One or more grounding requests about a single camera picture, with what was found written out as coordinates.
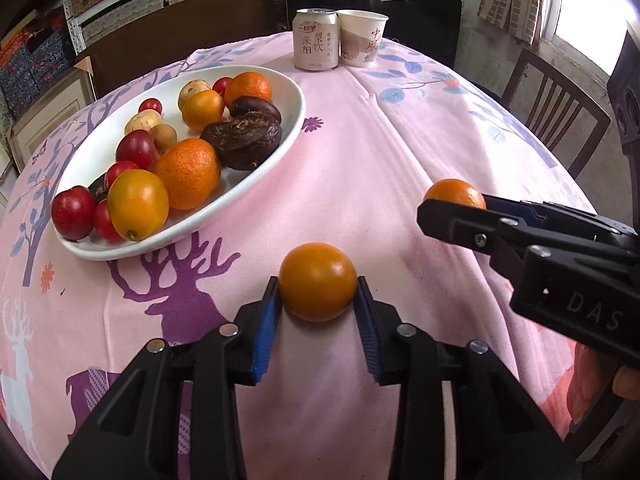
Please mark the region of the person right hand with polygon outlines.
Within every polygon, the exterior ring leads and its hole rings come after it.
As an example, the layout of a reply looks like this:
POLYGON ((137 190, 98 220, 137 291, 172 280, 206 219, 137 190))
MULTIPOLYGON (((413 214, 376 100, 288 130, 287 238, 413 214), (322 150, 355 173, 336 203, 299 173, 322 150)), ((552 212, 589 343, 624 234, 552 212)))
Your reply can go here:
MULTIPOLYGON (((579 424, 588 412, 592 401, 608 383, 604 379, 602 358, 598 352, 576 344, 574 375, 567 390, 566 405, 574 424, 579 424)), ((628 366, 619 367, 613 377, 612 391, 616 396, 638 401, 640 398, 640 373, 628 366)))

